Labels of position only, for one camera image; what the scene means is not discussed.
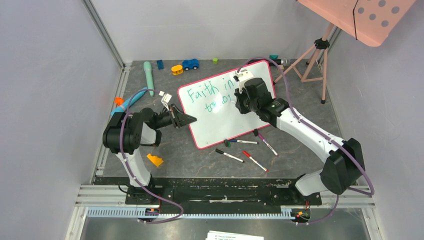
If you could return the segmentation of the pink framed whiteboard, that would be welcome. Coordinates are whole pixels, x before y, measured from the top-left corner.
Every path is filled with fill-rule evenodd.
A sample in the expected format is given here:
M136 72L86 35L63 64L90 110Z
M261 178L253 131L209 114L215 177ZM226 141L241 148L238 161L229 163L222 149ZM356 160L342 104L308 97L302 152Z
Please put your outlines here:
M241 114L236 108L236 71L231 69L177 90L184 113L196 118L189 129L200 150L269 126L254 112Z

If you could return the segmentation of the green marker cap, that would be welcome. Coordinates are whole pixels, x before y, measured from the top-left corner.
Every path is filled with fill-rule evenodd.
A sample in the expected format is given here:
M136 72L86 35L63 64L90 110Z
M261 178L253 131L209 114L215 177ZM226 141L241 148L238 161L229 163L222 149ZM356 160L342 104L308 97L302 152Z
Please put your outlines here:
M230 141L229 141L229 140L225 139L225 140L224 140L224 145L225 145L227 148L229 148L229 147L231 146L231 143L230 143Z

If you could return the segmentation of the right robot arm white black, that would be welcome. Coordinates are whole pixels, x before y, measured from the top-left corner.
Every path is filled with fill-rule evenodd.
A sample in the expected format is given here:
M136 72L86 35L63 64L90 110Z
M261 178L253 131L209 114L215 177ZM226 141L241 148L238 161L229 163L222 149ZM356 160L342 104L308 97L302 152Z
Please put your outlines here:
M341 195L361 177L365 165L360 143L344 140L318 127L282 98L273 98L260 77L236 79L236 107L241 114L255 113L259 119L296 138L324 163L323 169L298 177L289 189L289 199L302 204L310 195L330 191Z

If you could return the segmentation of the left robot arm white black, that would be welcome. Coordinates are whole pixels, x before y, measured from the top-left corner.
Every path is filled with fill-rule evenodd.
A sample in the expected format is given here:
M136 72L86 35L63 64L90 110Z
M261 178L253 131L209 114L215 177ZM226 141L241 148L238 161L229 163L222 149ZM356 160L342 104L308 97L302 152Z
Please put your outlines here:
M196 117L184 113L175 104L160 113L149 107L135 113L114 113L103 132L102 144L118 157L128 179L102 177L97 183L115 185L131 198L139 198L145 204L153 203L157 190L152 187L152 175L145 167L139 148L159 146L161 128L179 129L196 121Z

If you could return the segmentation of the blue whiteboard marker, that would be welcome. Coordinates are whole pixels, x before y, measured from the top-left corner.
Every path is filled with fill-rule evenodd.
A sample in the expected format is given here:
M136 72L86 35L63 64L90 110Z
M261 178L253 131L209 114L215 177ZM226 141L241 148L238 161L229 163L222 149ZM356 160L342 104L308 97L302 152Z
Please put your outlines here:
M243 143L243 144L253 144L253 145L259 144L257 141L240 140L240 139L229 139L228 141L233 143Z

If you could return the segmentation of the purple whiteboard marker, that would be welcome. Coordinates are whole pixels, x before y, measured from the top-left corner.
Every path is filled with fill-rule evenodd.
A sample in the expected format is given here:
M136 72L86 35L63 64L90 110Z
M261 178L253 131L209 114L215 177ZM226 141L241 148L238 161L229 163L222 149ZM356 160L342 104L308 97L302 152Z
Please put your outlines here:
M275 156L279 156L279 154L274 150L274 148L265 140L265 138L258 133L257 136L262 140L262 142L272 151Z

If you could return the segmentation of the black whiteboard marker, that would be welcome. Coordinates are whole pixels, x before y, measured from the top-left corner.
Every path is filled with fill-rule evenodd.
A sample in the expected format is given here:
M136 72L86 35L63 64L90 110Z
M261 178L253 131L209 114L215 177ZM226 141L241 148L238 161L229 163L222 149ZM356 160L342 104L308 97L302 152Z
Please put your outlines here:
M234 160L237 160L237 161L239 161L241 163L244 163L245 162L244 160L242 160L242 159L240 159L240 158L238 158L236 156L233 156L233 155L231 155L231 154L229 154L227 152L224 152L223 150L220 150L218 148L215 149L215 152L218 153L218 154L224 155L224 156L226 156L228 158L232 158Z

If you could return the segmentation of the red whiteboard marker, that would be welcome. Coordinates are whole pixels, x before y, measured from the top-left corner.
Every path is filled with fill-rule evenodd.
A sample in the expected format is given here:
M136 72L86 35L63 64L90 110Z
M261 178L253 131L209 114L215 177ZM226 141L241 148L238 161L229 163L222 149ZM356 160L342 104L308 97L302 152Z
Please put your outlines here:
M256 165L258 165L262 170L264 170L266 173L269 172L269 170L264 167L261 163L259 163L256 159L254 159L247 151L243 150L242 153L248 157L250 160L252 160Z

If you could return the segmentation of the yellow plastic wedge block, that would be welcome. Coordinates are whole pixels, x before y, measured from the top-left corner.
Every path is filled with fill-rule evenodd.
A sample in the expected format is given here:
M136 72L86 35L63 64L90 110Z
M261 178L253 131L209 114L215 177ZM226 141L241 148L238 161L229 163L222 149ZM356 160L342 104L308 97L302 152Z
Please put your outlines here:
M149 161L154 164L157 168L160 167L163 164L163 159L161 157L152 155L152 154L147 154L146 157L149 159Z

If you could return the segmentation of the yellow oval toy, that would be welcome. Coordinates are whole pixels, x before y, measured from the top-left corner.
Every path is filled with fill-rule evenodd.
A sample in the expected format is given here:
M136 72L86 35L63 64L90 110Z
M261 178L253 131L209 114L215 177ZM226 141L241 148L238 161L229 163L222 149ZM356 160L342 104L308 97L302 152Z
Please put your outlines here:
M174 65L174 66L171 68L171 73L172 73L174 76L180 75L180 74L182 74L183 72L184 72L184 68L183 68L183 66L182 66L181 64Z

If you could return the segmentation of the teal block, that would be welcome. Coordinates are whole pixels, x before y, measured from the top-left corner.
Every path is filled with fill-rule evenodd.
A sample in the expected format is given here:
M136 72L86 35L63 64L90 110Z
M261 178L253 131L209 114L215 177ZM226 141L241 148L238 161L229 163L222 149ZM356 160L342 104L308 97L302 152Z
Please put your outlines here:
M279 56L276 55L276 54L269 55L269 58L272 59L272 60L278 59L278 57Z

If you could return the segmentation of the blue toy car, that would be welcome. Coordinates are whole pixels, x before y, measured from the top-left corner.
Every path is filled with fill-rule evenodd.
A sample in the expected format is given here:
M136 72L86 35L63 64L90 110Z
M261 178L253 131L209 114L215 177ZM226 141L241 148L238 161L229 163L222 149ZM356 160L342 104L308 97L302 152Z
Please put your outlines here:
M199 60L196 58L185 59L182 61L182 67L185 71L197 70L200 67Z

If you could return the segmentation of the dark blue block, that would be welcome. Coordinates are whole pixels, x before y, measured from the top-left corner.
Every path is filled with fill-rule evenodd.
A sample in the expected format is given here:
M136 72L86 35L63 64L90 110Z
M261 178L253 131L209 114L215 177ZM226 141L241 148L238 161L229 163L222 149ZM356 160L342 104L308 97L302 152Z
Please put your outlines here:
M163 69L165 68L165 66L164 66L164 62L163 62L162 60L157 60L157 61L156 61L156 64L157 64L157 68L158 68L159 70L163 70Z

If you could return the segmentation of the blue toy tube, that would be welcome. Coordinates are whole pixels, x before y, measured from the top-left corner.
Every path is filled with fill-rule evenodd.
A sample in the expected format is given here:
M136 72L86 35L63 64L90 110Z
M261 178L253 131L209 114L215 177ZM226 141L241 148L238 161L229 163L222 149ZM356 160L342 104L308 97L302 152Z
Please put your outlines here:
M122 113L127 110L128 107L132 106L135 102L137 102L146 92L146 87L142 88L137 94L134 94L133 96L129 97L128 99L124 100L124 103L122 105L116 106L110 113L111 116L113 116L115 113Z

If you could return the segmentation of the mint green toy tube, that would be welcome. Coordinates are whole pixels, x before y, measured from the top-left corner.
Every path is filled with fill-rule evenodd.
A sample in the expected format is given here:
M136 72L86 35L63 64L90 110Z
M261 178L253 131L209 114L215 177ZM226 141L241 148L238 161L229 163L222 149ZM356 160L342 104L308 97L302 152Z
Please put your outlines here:
M152 74L152 65L149 61L145 61L143 63L143 70L145 72L147 88L153 90L154 81L153 81L153 74Z

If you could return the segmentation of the orange toy piece left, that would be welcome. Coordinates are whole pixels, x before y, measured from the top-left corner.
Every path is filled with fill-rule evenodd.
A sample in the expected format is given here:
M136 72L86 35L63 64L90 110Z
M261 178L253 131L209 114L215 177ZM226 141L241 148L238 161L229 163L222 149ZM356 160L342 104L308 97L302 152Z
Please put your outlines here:
M125 100L124 100L123 98L121 98L121 97L116 97L116 98L114 99L114 103L116 104L116 106L120 106L120 105L122 105L124 102L125 102Z

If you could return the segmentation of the pink tripod stand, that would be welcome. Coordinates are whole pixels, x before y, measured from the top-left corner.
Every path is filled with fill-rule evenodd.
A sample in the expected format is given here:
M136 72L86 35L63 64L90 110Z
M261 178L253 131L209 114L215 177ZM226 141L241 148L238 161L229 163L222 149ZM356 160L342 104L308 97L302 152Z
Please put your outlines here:
M302 83L322 81L322 94L321 94L321 101L320 101L321 104L325 104L327 101L327 98L326 98L327 64L328 64L328 54L329 54L329 48L330 48L330 42L328 39L334 27L335 25L333 23L329 23L323 36L319 39L316 39L313 45L304 54L302 54L297 60L294 61L294 63L292 63L283 71L284 74L287 74L291 70L294 70L294 72L300 78L300 81ZM304 57L307 57L310 53L311 53L310 58L306 61L306 65L307 65L306 70L304 71L304 73L300 73L299 70L297 69L297 65L304 59ZM311 72L314 64L317 64L318 66L320 66L320 64L317 63L317 60L320 54L323 55L323 62L321 64L322 75L321 77L308 78L309 73Z

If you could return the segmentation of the white paper sheet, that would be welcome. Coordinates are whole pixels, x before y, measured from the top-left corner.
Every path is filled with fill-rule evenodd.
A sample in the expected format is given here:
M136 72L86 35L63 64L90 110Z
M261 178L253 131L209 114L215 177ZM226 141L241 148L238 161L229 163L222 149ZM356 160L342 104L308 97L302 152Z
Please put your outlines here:
M206 240L264 240L263 236L239 234L222 231L209 231Z

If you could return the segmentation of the pink perforated board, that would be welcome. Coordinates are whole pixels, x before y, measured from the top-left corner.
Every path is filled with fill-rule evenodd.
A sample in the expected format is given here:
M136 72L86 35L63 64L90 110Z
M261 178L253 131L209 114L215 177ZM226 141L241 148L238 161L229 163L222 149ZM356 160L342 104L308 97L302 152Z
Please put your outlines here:
M379 47L415 0L299 0L369 47Z

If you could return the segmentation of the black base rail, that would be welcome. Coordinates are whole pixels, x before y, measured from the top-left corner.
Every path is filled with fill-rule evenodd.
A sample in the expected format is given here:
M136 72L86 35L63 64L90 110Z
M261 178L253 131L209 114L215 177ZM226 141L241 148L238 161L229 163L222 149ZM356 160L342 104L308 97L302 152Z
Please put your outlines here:
M196 204L266 203L271 205L320 206L322 196L303 196L295 178L188 178L152 177L145 187L131 186L127 203L154 203L162 197L181 206Z

